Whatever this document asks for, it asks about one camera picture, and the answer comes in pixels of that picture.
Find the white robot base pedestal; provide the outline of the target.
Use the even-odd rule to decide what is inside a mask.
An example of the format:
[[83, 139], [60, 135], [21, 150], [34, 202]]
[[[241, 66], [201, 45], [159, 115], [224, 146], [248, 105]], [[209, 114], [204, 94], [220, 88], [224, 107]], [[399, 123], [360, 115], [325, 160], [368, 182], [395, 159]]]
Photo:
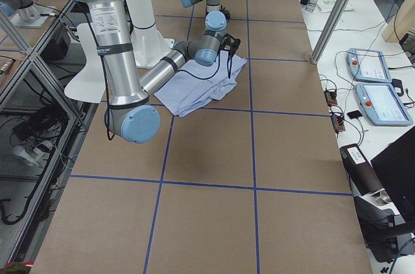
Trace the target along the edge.
[[158, 31], [151, 0], [126, 0], [133, 31], [131, 40], [136, 66], [150, 69], [170, 53], [173, 39]]

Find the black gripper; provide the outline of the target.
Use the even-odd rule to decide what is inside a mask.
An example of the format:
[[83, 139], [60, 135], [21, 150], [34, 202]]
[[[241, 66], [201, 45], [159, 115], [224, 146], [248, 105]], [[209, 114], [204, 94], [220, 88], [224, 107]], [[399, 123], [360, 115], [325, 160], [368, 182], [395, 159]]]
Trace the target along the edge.
[[226, 21], [229, 21], [231, 19], [231, 13], [229, 10], [222, 8], [220, 9], [220, 12], [224, 15], [224, 17], [226, 18]]
[[233, 56], [237, 52], [241, 40], [239, 38], [233, 37], [231, 34], [226, 34], [224, 36], [224, 41], [222, 44], [222, 50], [228, 53], [228, 59], [226, 63], [228, 79], [231, 78], [231, 70], [233, 65]]

